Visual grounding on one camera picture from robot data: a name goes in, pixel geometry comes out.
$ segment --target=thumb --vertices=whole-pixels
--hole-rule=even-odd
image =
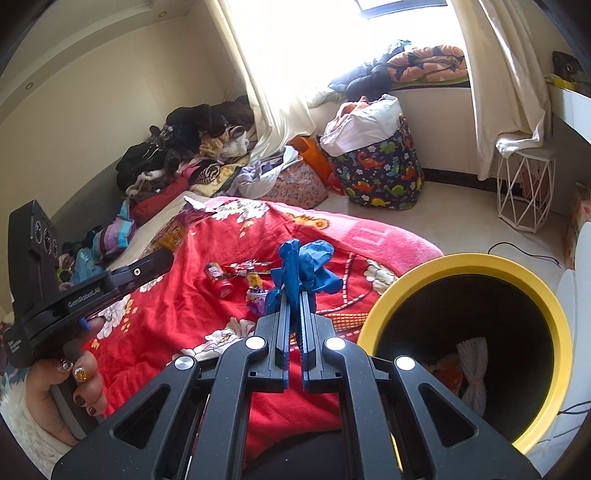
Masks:
[[[46,396],[52,385],[59,385],[70,376],[72,362],[44,358],[36,362],[27,375],[27,393]]]

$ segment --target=black baseboard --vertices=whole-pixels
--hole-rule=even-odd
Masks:
[[[468,187],[471,189],[484,190],[486,192],[496,192],[496,179],[478,180],[478,176],[473,173],[464,173],[461,171],[436,170],[435,168],[424,168],[425,181],[436,181],[437,183],[447,183],[448,185],[457,185],[459,187]],[[507,192],[507,183],[501,184],[501,193]],[[521,196],[521,186],[513,185],[513,195]]]

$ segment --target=triangular cutout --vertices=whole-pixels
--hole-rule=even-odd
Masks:
[[[145,448],[169,393],[170,387],[162,385],[151,396],[147,397],[138,408],[117,426],[113,432],[115,438],[136,448]]]
[[[472,424],[430,385],[421,384],[418,391],[433,419],[437,434],[443,446],[448,448],[453,447],[475,435],[476,429]]]

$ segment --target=red bottle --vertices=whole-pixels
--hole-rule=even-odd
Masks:
[[[222,267],[217,263],[205,265],[205,274],[212,284],[212,289],[218,297],[224,299],[234,293],[234,285],[228,281]]]

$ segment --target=floor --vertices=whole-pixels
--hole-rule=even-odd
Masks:
[[[510,245],[500,245],[492,251],[528,268],[553,291],[564,271],[561,236],[566,218],[551,213],[537,233],[518,232],[498,218],[496,194],[491,192],[426,182],[417,205],[404,212],[359,207],[332,193],[316,210],[399,226],[429,240],[446,255],[486,253],[497,242],[511,242],[530,254],[549,255],[560,261],[558,267],[551,261],[528,257]]]

